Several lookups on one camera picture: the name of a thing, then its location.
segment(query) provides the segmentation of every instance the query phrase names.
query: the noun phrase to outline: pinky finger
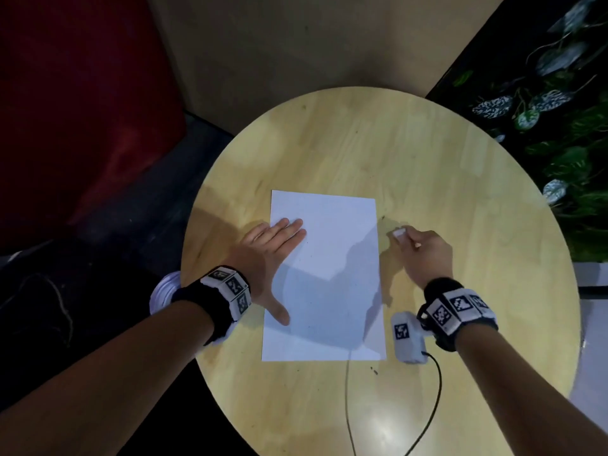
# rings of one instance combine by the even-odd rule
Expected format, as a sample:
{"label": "pinky finger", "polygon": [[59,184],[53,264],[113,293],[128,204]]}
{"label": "pinky finger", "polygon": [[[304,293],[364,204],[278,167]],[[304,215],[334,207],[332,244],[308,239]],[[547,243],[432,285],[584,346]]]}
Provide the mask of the pinky finger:
{"label": "pinky finger", "polygon": [[298,246],[306,237],[306,230],[300,229],[296,234],[281,245],[281,247],[275,252],[283,261],[289,254]]}
{"label": "pinky finger", "polygon": [[253,243],[253,241],[261,234],[264,230],[268,229],[270,225],[267,222],[262,222],[261,224],[256,225],[253,229],[249,230],[243,239],[241,240],[242,244],[248,245]]}

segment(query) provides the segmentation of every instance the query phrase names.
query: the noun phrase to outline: person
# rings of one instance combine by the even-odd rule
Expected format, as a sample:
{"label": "person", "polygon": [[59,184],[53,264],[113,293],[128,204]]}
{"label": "person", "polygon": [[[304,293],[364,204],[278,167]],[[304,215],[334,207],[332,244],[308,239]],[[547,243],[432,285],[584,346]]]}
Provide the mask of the person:
{"label": "person", "polygon": [[[439,281],[456,284],[451,246],[433,231],[405,229],[392,245],[412,281],[424,290]],[[240,297],[223,300],[226,288],[246,296],[245,304],[253,301],[289,324],[288,312],[272,295],[272,279],[305,235],[299,219],[253,228],[218,268],[179,290],[171,305],[4,410],[3,453],[118,452],[186,364],[210,340],[226,334],[228,317],[238,317],[235,310],[246,308]],[[218,286],[220,280],[227,281],[222,272],[235,277],[223,289]],[[215,283],[205,285],[204,278],[215,278]],[[607,454],[608,436],[536,373],[495,325],[462,323],[449,342],[471,372],[513,453]]]}

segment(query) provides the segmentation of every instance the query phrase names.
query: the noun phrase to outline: forearm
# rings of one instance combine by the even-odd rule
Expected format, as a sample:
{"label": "forearm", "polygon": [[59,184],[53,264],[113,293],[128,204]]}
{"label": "forearm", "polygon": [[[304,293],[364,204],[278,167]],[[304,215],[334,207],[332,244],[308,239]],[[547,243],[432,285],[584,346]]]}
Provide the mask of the forearm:
{"label": "forearm", "polygon": [[0,414],[7,454],[115,454],[213,334],[174,303],[112,339]]}
{"label": "forearm", "polygon": [[608,453],[608,436],[496,330],[464,326],[456,348],[516,456]]}

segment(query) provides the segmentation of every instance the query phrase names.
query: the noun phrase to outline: round wooden table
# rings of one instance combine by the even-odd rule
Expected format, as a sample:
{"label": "round wooden table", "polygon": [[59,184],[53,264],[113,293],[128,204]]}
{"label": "round wooden table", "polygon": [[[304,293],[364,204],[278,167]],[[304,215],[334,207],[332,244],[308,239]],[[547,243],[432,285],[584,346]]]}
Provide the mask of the round wooden table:
{"label": "round wooden table", "polygon": [[[410,223],[453,246],[454,275],[496,312],[500,332],[561,393],[572,388],[580,312],[558,224],[532,180],[491,137],[437,104],[398,91],[317,91],[260,116],[224,149],[186,230],[182,283],[217,265],[255,223],[270,191],[376,199],[387,360],[263,362],[263,309],[252,306],[224,344],[198,357],[224,414],[261,456],[399,456],[437,395],[435,365],[395,359],[390,316],[424,302],[387,252]],[[443,394],[416,455],[510,450],[456,353],[439,360]]]}

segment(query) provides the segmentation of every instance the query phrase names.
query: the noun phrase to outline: paper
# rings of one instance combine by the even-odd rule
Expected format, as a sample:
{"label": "paper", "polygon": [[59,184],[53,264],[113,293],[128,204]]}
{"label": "paper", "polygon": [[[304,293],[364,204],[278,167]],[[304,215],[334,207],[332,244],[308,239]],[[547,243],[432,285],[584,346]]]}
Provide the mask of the paper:
{"label": "paper", "polygon": [[264,314],[262,361],[385,359],[376,200],[273,190],[270,223],[281,218],[307,237],[272,283],[291,323]]}

